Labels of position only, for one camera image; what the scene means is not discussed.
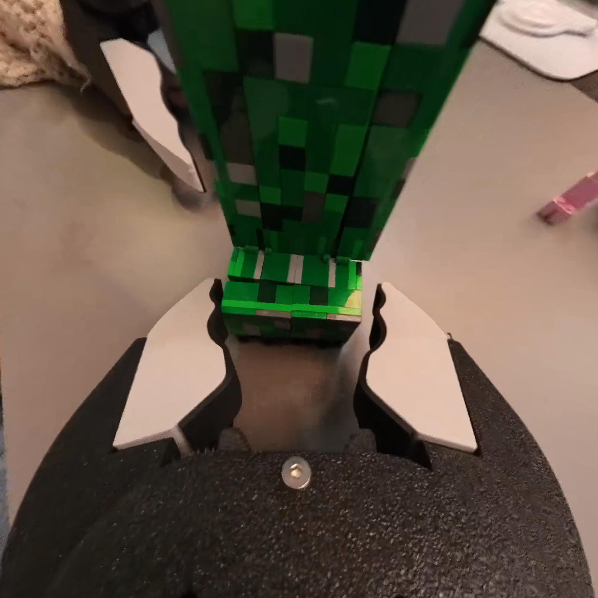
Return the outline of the person's left forearm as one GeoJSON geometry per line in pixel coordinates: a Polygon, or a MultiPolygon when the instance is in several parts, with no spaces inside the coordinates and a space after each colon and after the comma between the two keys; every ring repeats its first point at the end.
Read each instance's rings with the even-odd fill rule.
{"type": "Polygon", "coordinates": [[[59,1],[1,1],[1,88],[46,81],[84,88],[91,80],[68,41],[59,1]]]}

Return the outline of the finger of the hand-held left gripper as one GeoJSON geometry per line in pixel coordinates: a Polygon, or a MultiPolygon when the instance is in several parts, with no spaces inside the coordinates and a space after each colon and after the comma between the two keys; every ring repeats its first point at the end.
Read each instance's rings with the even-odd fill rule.
{"type": "Polygon", "coordinates": [[[178,122],[163,100],[162,73],[156,56],[123,38],[102,41],[101,51],[136,130],[177,179],[197,192],[205,192],[191,153],[181,139],[178,122]]]}

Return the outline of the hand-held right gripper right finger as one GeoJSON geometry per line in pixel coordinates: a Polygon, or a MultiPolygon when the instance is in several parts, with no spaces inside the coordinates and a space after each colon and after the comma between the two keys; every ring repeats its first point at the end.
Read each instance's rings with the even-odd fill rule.
{"type": "Polygon", "coordinates": [[[448,335],[387,282],[376,289],[354,413],[380,453],[426,454],[425,444],[478,451],[448,335]]]}

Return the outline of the pink lego pig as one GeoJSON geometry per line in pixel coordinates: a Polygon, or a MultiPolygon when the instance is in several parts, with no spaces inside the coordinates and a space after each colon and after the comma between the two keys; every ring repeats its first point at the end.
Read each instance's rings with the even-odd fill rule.
{"type": "Polygon", "coordinates": [[[590,172],[571,188],[556,196],[538,212],[537,217],[548,225],[570,219],[597,201],[597,171],[590,172]]]}

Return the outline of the green lego creeper figure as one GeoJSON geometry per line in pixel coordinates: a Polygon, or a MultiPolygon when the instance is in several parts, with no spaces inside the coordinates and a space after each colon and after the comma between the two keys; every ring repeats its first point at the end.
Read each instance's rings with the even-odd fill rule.
{"type": "Polygon", "coordinates": [[[233,244],[230,334],[341,345],[495,1],[164,1],[233,244]]]}

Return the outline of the white book stand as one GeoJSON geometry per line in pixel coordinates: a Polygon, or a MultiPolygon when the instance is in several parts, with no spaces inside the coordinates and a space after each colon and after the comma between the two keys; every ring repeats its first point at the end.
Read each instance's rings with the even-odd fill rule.
{"type": "Polygon", "coordinates": [[[555,81],[597,71],[597,8],[584,1],[498,1],[480,38],[555,81]]]}

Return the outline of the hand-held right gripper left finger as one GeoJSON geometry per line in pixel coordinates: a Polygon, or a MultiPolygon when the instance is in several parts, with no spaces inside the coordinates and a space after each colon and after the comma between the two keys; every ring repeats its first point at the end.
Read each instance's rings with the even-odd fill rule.
{"type": "Polygon", "coordinates": [[[152,327],[113,440],[124,450],[172,439],[183,456],[215,450],[242,407],[226,345],[220,279],[206,279],[152,327]]]}

